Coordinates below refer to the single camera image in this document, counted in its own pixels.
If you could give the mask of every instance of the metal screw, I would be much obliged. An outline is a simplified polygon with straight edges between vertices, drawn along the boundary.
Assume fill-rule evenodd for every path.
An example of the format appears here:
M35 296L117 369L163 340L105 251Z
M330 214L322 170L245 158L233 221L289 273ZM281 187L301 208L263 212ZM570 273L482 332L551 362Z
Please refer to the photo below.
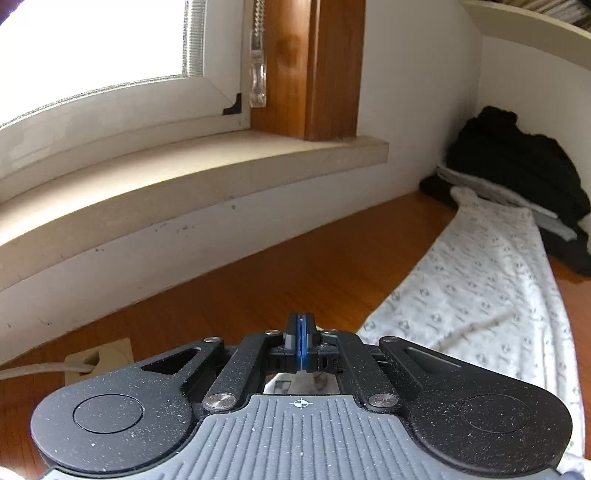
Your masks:
M398 403L398 397L391 393L376 393L369 398L369 404L376 408L390 408Z
M205 406L210 411L230 410L236 405L236 397L231 393L216 393L205 399Z

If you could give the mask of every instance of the white cable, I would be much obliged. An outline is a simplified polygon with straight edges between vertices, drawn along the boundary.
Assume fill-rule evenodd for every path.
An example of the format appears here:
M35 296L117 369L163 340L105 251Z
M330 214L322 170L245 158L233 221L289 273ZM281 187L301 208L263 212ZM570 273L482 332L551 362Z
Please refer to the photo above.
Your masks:
M18 473L14 473L12 470L8 468L4 468L0 466L0 480L25 480L21 477Z
M36 364L25 367L9 368L0 371L0 381L7 378L24 377L25 375L43 374L48 372L76 372L89 374L95 369L94 365L88 364Z

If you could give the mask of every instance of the crosshair marking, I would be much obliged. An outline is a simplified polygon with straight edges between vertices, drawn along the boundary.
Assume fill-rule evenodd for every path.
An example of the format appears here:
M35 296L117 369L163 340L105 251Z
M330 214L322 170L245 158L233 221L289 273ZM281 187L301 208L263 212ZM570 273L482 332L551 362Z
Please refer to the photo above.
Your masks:
M298 408L306 408L308 405L312 405L312 403L310 403L309 401L304 400L303 398L301 398L299 400L296 400L293 403L290 403L290 405L293 405L293 406L298 407Z

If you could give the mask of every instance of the white wall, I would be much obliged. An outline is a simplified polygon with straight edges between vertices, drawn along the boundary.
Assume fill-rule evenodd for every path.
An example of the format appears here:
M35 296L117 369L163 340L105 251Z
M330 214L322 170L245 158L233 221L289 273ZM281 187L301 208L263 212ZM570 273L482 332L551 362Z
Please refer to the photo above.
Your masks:
M518 126L555 138L591 193L591 72L507 40L485 37L478 109L494 105L518 114ZM591 218L583 224L591 231Z
M415 190L475 110L482 36L457 0L368 0L366 22L359 132L390 143L387 165L189 213L0 292L0 362L206 271Z

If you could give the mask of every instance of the window sill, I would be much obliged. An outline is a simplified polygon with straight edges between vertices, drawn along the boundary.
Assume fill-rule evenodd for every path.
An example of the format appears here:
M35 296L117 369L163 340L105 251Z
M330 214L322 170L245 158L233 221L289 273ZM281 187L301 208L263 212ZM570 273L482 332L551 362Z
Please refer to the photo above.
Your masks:
M86 167L0 205L0 290L185 213L387 158L388 144L371 137L319 143L239 131Z

